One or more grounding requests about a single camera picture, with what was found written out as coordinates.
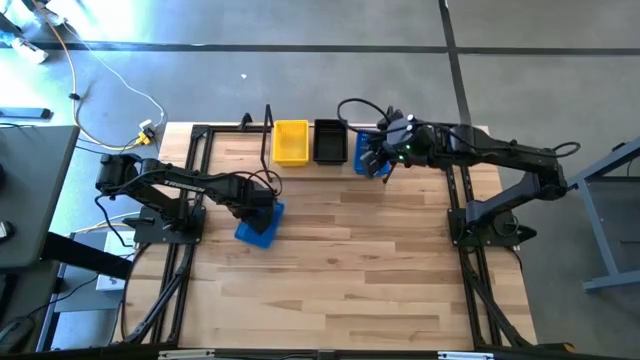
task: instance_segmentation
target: gray metal frame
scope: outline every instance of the gray metal frame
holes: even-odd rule
[[[602,259],[609,273],[609,275],[583,282],[582,286],[586,292],[615,286],[640,284],[640,270],[620,272],[602,225],[603,217],[598,214],[591,190],[589,189],[591,183],[602,179],[607,173],[632,161],[638,156],[640,156],[640,137],[611,152],[609,155],[578,173],[569,181],[569,188],[578,190],[584,201],[593,232],[598,241]],[[618,182],[624,182],[625,180],[631,181],[633,179],[615,178],[615,181]]]

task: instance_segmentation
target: wooden tabletop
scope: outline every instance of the wooden tabletop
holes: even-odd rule
[[[167,125],[160,160],[184,165],[192,125]],[[260,169],[260,141],[258,134],[216,134],[210,173]],[[350,162],[310,162],[306,169],[314,176],[305,168],[271,166],[284,178],[286,211],[269,250],[234,239],[238,221],[205,201],[207,223],[191,272],[181,347],[472,347],[443,173],[398,168],[383,185],[353,176]],[[476,198],[501,191],[494,166],[470,170]],[[136,265],[126,304],[129,331],[158,296],[166,251],[153,245]],[[496,301],[535,343],[516,259],[505,249],[487,248],[487,260]],[[165,335],[173,303],[169,309]],[[486,312],[479,309],[488,338]]]

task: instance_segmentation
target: concrete floor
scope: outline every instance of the concrete floor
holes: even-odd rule
[[[437,0],[118,0],[54,1],[92,41],[153,44],[295,44],[444,46]],[[637,1],[449,0],[458,46],[538,48],[639,47]],[[36,40],[47,31],[31,28]],[[0,104],[46,106],[52,124],[70,124],[70,73],[64,54],[47,63],[23,63],[0,50]],[[98,52],[130,83],[148,91],[169,121],[238,121],[271,103],[276,118],[332,117],[336,104],[363,97],[394,105],[426,120],[458,122],[446,54],[282,52]],[[81,122],[104,141],[126,143],[137,124],[158,118],[144,98],[128,92],[87,51],[73,51],[78,91],[85,96]],[[561,161],[567,177],[640,135],[640,57],[461,55],[460,67],[473,124],[493,136],[536,146],[582,142]],[[374,121],[352,108],[359,122]],[[142,156],[155,156],[144,148]],[[52,230],[67,233],[101,220],[92,203],[98,155],[77,150]],[[632,168],[640,174],[640,164]],[[519,180],[501,170],[502,184]],[[110,214],[136,211],[132,201],[108,204]],[[580,352],[640,354],[640,287],[585,294],[581,282],[604,275],[582,201],[569,194],[516,211],[538,230],[522,245],[527,293],[540,342],[568,341]],[[82,322],[74,338],[68,322]],[[68,314],[54,346],[105,343],[113,322],[103,315]]]

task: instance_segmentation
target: blue bin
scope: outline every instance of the blue bin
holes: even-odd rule
[[[353,158],[353,170],[358,175],[366,175],[366,171],[364,170],[364,166],[360,161],[360,156],[364,154],[368,149],[369,145],[367,144],[367,138],[369,135],[366,133],[359,132],[358,137],[356,138],[356,151],[354,151],[355,157]],[[391,164],[387,161],[386,164],[380,169],[374,176],[380,177],[385,176],[391,171]]]
[[[257,247],[268,249],[271,247],[273,240],[276,238],[280,221],[282,220],[282,214],[284,213],[284,204],[277,203],[273,209],[273,221],[271,225],[262,234],[258,234],[249,227],[249,225],[241,222],[236,229],[235,238],[242,240],[248,244],[255,245]]]

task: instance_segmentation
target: wood plank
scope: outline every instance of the wood plank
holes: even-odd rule
[[[162,161],[183,166],[192,125],[167,124]],[[260,140],[259,134],[216,134],[211,173],[260,169]],[[352,147],[344,166],[310,162],[285,169],[269,161],[283,177],[280,200],[286,204],[269,250],[236,240],[238,220],[205,199],[205,231],[191,272],[181,347],[471,348],[442,172],[399,168],[384,185],[353,173]],[[474,166],[470,173],[477,198],[501,190],[494,166]],[[496,301],[522,335],[535,342],[516,259],[502,248],[486,250]],[[157,298],[166,252],[166,245],[153,245],[136,264],[125,305],[129,331]],[[478,307],[487,337],[485,309]]]

